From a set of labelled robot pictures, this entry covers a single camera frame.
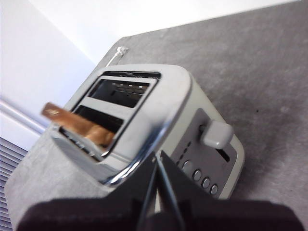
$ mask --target toaster button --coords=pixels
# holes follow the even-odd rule
[[[193,178],[194,181],[200,180],[200,178],[201,178],[201,171],[200,171],[199,169],[196,170],[196,171],[193,173],[192,178]]]
[[[183,164],[182,170],[183,172],[189,176],[193,170],[193,163],[189,160],[185,161],[185,163]]]
[[[206,189],[208,186],[210,186],[211,180],[209,177],[206,177],[202,182],[202,188]]]
[[[216,184],[214,184],[212,186],[212,188],[210,189],[210,194],[215,195],[217,193],[217,191],[218,191],[218,186]]]

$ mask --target silver toaster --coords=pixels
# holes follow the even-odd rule
[[[130,64],[92,74],[65,106],[115,133],[102,149],[53,125],[50,139],[101,184],[116,188],[152,152],[165,152],[215,198],[228,198],[244,150],[192,75],[180,66]]]
[[[64,107],[115,133],[108,147],[52,123],[5,185],[12,225],[32,205],[105,197],[152,153],[166,153],[197,185],[228,198],[244,150],[184,68],[162,64],[94,71]]]

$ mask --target toaster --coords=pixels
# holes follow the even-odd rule
[[[244,149],[232,126],[180,66],[105,67],[65,109],[115,133],[102,148],[56,124],[48,131],[59,152],[111,191],[157,152],[215,198],[228,198],[241,173]]]

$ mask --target toaster slot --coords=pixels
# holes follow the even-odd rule
[[[89,97],[133,108],[149,86],[149,83],[102,79],[94,86]]]
[[[153,78],[159,80],[161,74],[151,71],[105,71],[102,76]]]
[[[226,152],[222,149],[216,149],[216,151],[221,155],[221,157],[226,161],[230,161],[230,157],[226,154]]]
[[[124,123],[124,120],[120,118],[96,111],[82,105],[79,106],[77,110],[74,111],[74,113],[84,117],[89,121],[101,125],[109,131],[112,131],[113,133],[117,133]],[[78,149],[80,149],[86,155],[90,156],[95,162],[100,162],[103,160],[102,156],[106,150],[103,149],[102,146],[95,145],[89,139],[69,130],[66,130],[64,127],[60,127],[59,132],[63,134],[64,137],[66,137],[66,139],[73,143]]]
[[[82,105],[79,106],[77,110],[74,111],[74,113],[98,125],[101,125],[107,130],[112,131],[113,133],[116,133],[124,122],[123,119],[114,117],[112,115],[108,115],[103,112],[96,111],[94,109],[91,109],[91,108],[88,108]]]

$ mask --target gray countertop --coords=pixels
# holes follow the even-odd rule
[[[118,46],[118,64],[190,71],[245,149],[231,198],[285,204],[308,229],[308,1],[125,37],[98,68]]]

